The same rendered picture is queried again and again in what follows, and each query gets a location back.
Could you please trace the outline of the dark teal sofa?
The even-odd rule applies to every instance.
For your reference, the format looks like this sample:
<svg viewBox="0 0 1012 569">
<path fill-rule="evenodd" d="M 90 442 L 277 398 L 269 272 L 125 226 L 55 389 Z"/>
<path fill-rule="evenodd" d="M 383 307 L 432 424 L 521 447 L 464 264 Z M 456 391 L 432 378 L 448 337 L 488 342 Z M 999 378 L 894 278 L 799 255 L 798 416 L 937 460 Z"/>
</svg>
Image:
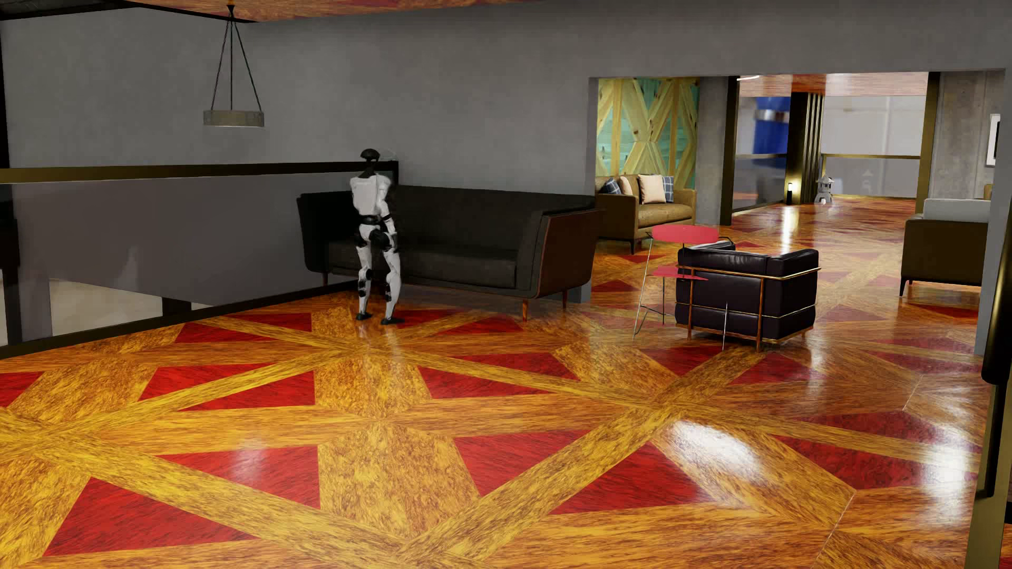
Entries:
<svg viewBox="0 0 1012 569">
<path fill-rule="evenodd" d="M 404 284 L 525 300 L 591 279 L 602 213 L 589 195 L 394 185 Z M 358 213 L 350 190 L 297 198 L 305 263 L 358 280 Z"/>
</svg>

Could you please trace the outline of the dark railing with glass panel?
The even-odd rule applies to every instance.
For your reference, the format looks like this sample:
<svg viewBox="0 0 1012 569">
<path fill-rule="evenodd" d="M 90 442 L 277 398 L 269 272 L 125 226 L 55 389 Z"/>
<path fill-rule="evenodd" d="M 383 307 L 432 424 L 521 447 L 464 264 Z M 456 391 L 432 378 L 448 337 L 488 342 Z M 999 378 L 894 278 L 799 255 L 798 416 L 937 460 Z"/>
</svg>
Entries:
<svg viewBox="0 0 1012 569">
<path fill-rule="evenodd" d="M 0 358 L 341 290 L 303 262 L 297 197 L 364 162 L 0 176 Z"/>
</svg>

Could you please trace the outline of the brown sofa with cushions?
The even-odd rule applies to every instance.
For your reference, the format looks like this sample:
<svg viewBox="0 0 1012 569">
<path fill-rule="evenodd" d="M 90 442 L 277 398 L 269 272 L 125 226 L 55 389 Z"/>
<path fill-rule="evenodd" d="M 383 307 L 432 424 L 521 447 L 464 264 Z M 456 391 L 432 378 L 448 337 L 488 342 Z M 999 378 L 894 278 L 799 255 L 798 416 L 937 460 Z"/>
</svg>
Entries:
<svg viewBox="0 0 1012 569">
<path fill-rule="evenodd" d="M 697 195 L 694 188 L 675 190 L 672 202 L 664 198 L 660 202 L 644 202 L 640 196 L 639 177 L 623 174 L 595 178 L 598 190 L 594 195 L 595 205 L 603 211 L 599 239 L 627 242 L 630 253 L 635 253 L 641 241 L 650 237 L 652 226 L 669 223 L 693 225 L 696 219 Z M 631 194 L 603 191 L 608 181 L 621 183 L 623 178 L 629 182 Z"/>
</svg>

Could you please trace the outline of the red two-tier side table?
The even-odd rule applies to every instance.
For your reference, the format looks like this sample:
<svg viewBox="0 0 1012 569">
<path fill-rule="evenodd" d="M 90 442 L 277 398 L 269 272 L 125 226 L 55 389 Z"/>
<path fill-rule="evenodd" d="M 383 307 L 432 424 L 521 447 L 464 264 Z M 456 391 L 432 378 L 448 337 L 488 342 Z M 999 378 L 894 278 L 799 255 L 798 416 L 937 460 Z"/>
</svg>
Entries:
<svg viewBox="0 0 1012 569">
<path fill-rule="evenodd" d="M 718 230 L 712 227 L 696 226 L 696 225 L 681 225 L 681 224 L 667 224 L 658 225 L 651 228 L 651 239 L 656 243 L 658 241 L 665 242 L 679 242 L 682 246 L 686 244 L 706 244 L 715 242 L 718 239 Z M 655 309 L 650 306 L 645 306 L 643 304 L 643 294 L 646 291 L 646 280 L 648 277 L 657 277 L 662 279 L 662 300 L 661 309 Z M 668 312 L 666 311 L 666 281 L 668 278 L 675 278 L 681 280 L 687 280 L 689 282 L 689 296 L 687 303 L 687 337 L 692 337 L 692 314 L 694 309 L 694 290 L 696 283 L 699 281 L 705 281 L 706 278 L 698 276 L 696 274 L 695 268 L 690 268 L 688 273 L 684 273 L 682 268 L 678 265 L 671 266 L 660 266 L 653 272 L 649 273 L 648 269 L 644 270 L 644 278 L 641 283 L 641 289 L 639 293 L 639 301 L 637 305 L 637 315 L 636 323 L 632 330 L 632 338 L 635 338 L 641 328 L 644 326 L 647 320 L 647 313 L 655 313 L 660 315 L 661 323 L 666 323 Z"/>
</svg>

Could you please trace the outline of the white humanoid robot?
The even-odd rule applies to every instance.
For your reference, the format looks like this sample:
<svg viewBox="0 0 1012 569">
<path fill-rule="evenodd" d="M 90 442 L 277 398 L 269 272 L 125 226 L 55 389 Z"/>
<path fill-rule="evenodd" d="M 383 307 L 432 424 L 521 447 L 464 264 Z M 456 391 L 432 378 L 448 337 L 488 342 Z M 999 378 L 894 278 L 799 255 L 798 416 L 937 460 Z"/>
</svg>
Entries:
<svg viewBox="0 0 1012 569">
<path fill-rule="evenodd" d="M 388 268 L 385 289 L 386 313 L 382 324 L 401 324 L 404 319 L 395 315 L 403 284 L 400 253 L 398 252 L 398 233 L 386 202 L 388 191 L 393 183 L 385 175 L 375 172 L 373 162 L 381 158 L 377 150 L 364 149 L 361 152 L 361 158 L 366 161 L 367 166 L 360 175 L 352 178 L 349 182 L 352 204 L 357 212 L 358 227 L 355 233 L 355 242 L 356 252 L 361 262 L 357 278 L 359 310 L 356 319 L 366 320 L 372 316 L 367 313 L 366 307 L 373 281 L 373 247 L 377 247 L 383 251 Z"/>
</svg>

